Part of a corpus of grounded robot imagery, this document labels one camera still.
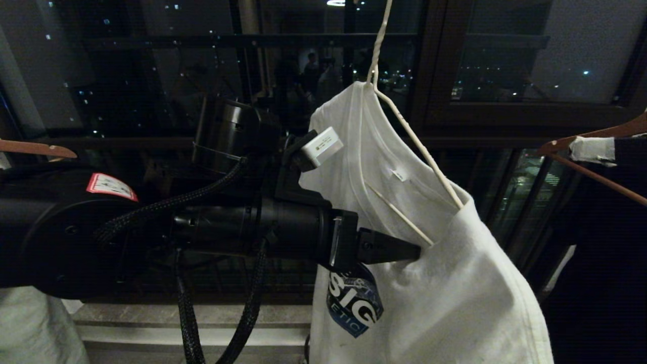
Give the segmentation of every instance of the wooden hanger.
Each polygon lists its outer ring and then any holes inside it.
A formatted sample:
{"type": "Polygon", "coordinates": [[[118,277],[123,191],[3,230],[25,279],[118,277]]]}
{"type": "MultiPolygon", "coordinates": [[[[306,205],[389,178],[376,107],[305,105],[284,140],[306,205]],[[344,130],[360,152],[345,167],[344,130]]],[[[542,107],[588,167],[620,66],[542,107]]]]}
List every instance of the wooden hanger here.
{"type": "Polygon", "coordinates": [[[624,194],[625,196],[629,197],[633,201],[636,201],[644,206],[647,206],[647,198],[645,198],[644,196],[641,196],[636,192],[622,185],[619,185],[618,183],[613,182],[608,178],[602,177],[599,174],[593,172],[592,170],[588,168],[584,168],[583,166],[580,166],[579,164],[572,162],[557,154],[557,152],[561,150],[568,150],[571,143],[577,137],[623,138],[623,137],[631,137],[632,135],[637,135],[642,133],[647,133],[647,112],[643,113],[636,119],[633,119],[632,121],[626,122],[622,125],[618,125],[612,128],[607,128],[602,130],[591,131],[590,133],[574,135],[572,137],[561,138],[561,139],[557,139],[556,141],[548,142],[544,144],[541,148],[539,148],[539,150],[537,151],[537,154],[547,155],[548,157],[553,158],[555,161],[558,161],[563,165],[567,165],[572,169],[584,174],[585,176],[593,178],[594,180],[602,183],[603,185],[617,192],[620,192],[621,194],[624,194]]]}
{"type": "Polygon", "coordinates": [[[72,152],[66,147],[31,142],[0,140],[0,152],[15,152],[51,155],[52,157],[76,158],[76,153],[72,152]]]}

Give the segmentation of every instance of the white wire hanger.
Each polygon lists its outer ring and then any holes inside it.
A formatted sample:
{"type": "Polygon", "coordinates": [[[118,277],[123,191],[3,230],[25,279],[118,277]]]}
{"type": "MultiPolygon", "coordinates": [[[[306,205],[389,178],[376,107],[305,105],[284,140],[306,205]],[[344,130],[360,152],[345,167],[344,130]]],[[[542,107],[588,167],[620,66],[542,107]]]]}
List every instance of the white wire hanger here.
{"type": "Polygon", "coordinates": [[[395,106],[393,101],[386,96],[385,94],[381,93],[377,89],[377,79],[378,79],[378,67],[377,67],[377,62],[380,58],[380,48],[382,46],[382,42],[384,41],[384,33],[386,33],[386,24],[389,20],[389,15],[391,14],[391,3],[393,0],[387,0],[386,1],[386,9],[384,10],[384,19],[382,20],[382,25],[380,26],[380,30],[377,33],[377,39],[375,40],[375,46],[373,48],[373,60],[371,61],[371,67],[369,68],[369,74],[366,76],[366,81],[369,82],[371,80],[371,72],[373,73],[373,90],[375,91],[375,94],[382,100],[384,101],[393,111],[395,116],[397,117],[398,121],[404,129],[406,130],[407,135],[409,135],[409,138],[413,140],[413,143],[415,144],[416,147],[420,150],[422,153],[422,156],[424,157],[424,160],[431,166],[433,169],[434,173],[438,176],[438,180],[441,182],[443,185],[444,189],[447,191],[449,196],[452,198],[454,203],[456,204],[456,207],[458,209],[463,208],[463,202],[458,198],[458,195],[456,194],[456,191],[452,187],[452,185],[449,182],[449,179],[443,174],[443,171],[438,167],[436,164],[436,161],[434,161],[432,155],[429,153],[427,148],[422,145],[422,142],[416,136],[416,134],[413,132],[411,127],[409,126],[409,123],[404,120],[404,117],[398,110],[398,108],[395,106]]]}

